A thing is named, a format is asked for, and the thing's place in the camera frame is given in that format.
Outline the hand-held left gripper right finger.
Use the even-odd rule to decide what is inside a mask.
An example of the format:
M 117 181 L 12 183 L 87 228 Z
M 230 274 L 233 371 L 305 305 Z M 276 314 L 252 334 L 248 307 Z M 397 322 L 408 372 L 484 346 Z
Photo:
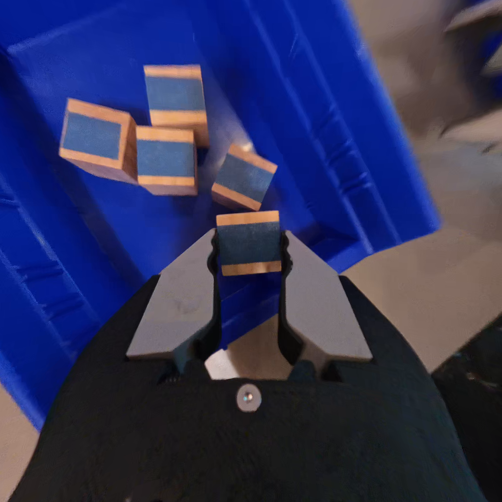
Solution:
M 324 377 L 335 362 L 369 363 L 372 352 L 339 274 L 289 230 L 281 236 L 278 347 L 293 367 Z

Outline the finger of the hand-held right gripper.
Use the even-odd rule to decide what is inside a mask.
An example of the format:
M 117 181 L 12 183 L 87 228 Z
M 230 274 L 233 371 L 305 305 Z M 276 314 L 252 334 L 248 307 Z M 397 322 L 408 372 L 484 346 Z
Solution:
M 481 69 L 483 76 L 500 76 L 501 75 L 501 49 L 497 49 L 486 61 Z
M 444 28 L 444 33 L 453 32 L 480 23 L 501 22 L 501 1 L 479 1 L 456 13 Z

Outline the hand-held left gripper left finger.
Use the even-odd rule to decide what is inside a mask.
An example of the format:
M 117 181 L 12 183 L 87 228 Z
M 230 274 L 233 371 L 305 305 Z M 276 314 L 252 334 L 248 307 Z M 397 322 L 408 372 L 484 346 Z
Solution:
M 207 360 L 221 341 L 217 231 L 210 229 L 165 267 L 126 356 L 130 360 Z

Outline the wooden cube with blue tape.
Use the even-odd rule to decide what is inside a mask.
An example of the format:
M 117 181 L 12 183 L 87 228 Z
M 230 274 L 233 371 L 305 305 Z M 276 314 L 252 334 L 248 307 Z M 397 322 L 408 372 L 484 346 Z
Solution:
M 138 185 L 136 122 L 128 112 L 68 98 L 59 155 L 91 175 Z
M 154 196 L 197 196 L 197 149 L 190 129 L 136 126 L 138 184 Z
M 210 147 L 201 66 L 146 65 L 150 122 L 156 128 L 185 129 L 198 148 Z
M 231 144 L 211 187 L 212 200 L 232 210 L 260 211 L 278 165 Z
M 241 212 L 216 216 L 221 273 L 225 277 L 279 273 L 279 211 Z

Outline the blue plastic bin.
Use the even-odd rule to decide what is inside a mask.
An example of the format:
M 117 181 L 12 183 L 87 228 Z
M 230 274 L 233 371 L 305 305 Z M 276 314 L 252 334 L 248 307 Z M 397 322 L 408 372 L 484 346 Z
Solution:
M 199 65 L 199 195 L 59 155 L 75 98 L 150 124 L 144 66 Z M 337 272 L 438 213 L 345 1 L 1 1 L 1 383 L 40 432 L 78 355 L 216 224 L 229 144 L 278 165 L 263 209 Z

